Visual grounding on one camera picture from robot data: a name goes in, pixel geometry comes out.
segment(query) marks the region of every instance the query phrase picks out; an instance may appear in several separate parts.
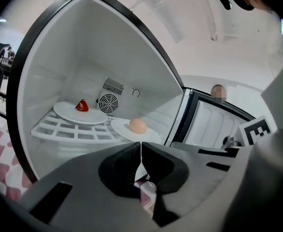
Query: pink checkered cloth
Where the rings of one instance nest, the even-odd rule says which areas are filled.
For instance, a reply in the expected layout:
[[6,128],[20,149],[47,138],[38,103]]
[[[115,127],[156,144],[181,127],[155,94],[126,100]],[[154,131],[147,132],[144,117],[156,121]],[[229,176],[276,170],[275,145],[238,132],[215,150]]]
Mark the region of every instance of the pink checkered cloth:
[[0,193],[17,201],[32,185],[12,148],[8,127],[0,128]]

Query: fan grille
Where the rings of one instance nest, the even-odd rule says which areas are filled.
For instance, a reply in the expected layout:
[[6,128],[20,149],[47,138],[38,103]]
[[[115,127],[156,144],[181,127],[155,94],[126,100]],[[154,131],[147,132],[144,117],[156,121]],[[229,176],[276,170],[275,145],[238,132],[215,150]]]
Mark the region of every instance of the fan grille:
[[106,94],[99,100],[99,108],[106,114],[114,112],[118,107],[118,99],[112,94]]

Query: vent grille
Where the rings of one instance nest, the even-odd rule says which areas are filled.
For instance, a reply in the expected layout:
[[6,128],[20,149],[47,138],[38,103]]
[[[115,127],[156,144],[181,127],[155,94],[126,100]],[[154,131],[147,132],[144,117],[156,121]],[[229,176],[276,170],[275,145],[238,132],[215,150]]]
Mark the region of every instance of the vent grille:
[[114,112],[118,107],[118,99],[112,94],[106,94],[99,100],[99,108],[106,114]]
[[124,85],[108,77],[104,82],[103,89],[113,92],[117,95],[121,95]]

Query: white ceiling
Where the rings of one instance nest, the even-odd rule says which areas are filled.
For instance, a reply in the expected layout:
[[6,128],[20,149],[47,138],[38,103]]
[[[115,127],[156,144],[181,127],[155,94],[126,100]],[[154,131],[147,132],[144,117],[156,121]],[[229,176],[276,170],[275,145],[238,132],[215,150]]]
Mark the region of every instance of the white ceiling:
[[[55,0],[14,0],[3,17],[26,34]],[[178,72],[234,80],[260,90],[283,66],[275,13],[226,11],[219,0],[119,0],[148,26]]]

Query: round plate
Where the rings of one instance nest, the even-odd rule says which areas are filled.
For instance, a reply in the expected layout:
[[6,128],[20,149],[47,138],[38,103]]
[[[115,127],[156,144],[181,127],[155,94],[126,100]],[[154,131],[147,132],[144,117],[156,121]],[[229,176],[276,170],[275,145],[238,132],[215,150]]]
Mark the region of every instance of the round plate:
[[56,103],[53,109],[58,116],[78,124],[96,125],[108,120],[108,116],[101,110],[89,107],[88,112],[80,112],[74,104],[66,101]]
[[159,133],[152,130],[151,128],[148,127],[147,131],[144,134],[137,134],[129,129],[129,123],[129,119],[118,118],[111,121],[111,126],[122,137],[125,137],[126,139],[133,142],[149,142],[157,144],[160,144],[162,142]]

